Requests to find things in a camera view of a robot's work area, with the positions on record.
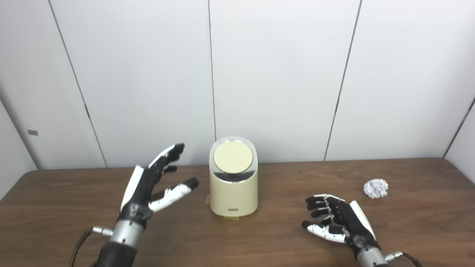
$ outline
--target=container lid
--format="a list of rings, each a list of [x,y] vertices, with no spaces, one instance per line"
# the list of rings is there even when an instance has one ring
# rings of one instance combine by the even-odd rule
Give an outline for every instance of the container lid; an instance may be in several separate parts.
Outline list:
[[[214,162],[225,173],[244,172],[251,166],[253,157],[251,148],[237,140],[226,141],[214,151]]]

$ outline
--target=brown tabletop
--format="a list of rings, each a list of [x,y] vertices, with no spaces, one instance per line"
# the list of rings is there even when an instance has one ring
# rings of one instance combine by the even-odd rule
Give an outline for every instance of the brown tabletop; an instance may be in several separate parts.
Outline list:
[[[0,266],[67,266],[83,231],[112,228],[132,168],[34,171],[0,201]],[[207,166],[181,166],[157,190],[191,176],[200,186],[149,221],[134,267],[358,266],[346,245],[318,238],[304,199],[329,193],[357,200],[383,253],[405,251],[424,267],[475,266],[475,185],[443,159],[273,163],[259,166],[259,208],[223,219],[205,204]],[[389,194],[362,191],[374,178]],[[97,259],[105,237],[91,235],[76,266]],[[400,258],[393,266],[411,266]]]

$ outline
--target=crumpled paper ball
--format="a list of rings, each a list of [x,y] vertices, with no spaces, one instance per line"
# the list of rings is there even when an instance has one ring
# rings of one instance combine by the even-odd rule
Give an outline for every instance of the crumpled paper ball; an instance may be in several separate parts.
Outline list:
[[[372,199],[378,199],[388,194],[389,185],[383,179],[373,179],[363,186],[364,192]]]

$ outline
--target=cream-colored container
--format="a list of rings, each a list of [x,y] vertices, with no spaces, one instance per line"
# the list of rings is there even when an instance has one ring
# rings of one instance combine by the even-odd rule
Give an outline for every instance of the cream-colored container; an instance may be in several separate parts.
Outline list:
[[[241,217],[256,211],[257,153],[246,138],[217,140],[209,153],[209,203],[214,213]]]

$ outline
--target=robotic hand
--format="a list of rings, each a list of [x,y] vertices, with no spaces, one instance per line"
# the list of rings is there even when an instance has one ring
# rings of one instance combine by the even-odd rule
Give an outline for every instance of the robotic hand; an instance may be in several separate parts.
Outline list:
[[[356,201],[348,204],[343,199],[322,194],[311,196],[305,202],[307,209],[312,210],[312,218],[322,215],[325,218],[317,224],[304,220],[302,227],[326,240],[346,243],[361,267],[390,267],[388,261],[408,256],[402,252],[387,256],[381,253],[373,229]]]
[[[162,175],[177,170],[169,165],[177,161],[183,152],[184,144],[175,144],[161,152],[150,163],[148,168],[135,167],[125,190],[121,211],[114,230],[101,227],[85,232],[75,248],[70,267],[74,264],[77,250],[90,232],[98,232],[110,236],[99,253],[94,267],[131,267],[137,253],[137,244],[152,215],[170,206],[198,186],[198,180],[191,178],[172,188],[153,194],[152,191]]]

